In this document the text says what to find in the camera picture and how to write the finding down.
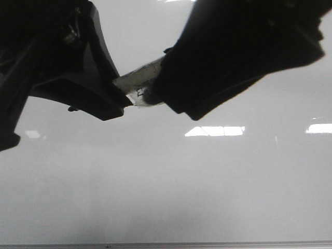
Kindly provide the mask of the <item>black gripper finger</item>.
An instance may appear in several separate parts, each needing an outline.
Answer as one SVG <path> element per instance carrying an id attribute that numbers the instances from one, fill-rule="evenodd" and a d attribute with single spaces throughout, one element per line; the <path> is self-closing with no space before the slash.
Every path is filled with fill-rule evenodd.
<path id="1" fill-rule="evenodd" d="M 118 76 L 93 2 L 1 1 L 1 150 L 19 144 L 30 96 L 121 117 L 131 101 L 113 85 Z"/>
<path id="2" fill-rule="evenodd" d="M 324 1 L 196 1 L 152 93 L 199 120 L 268 74 L 324 55 Z"/>

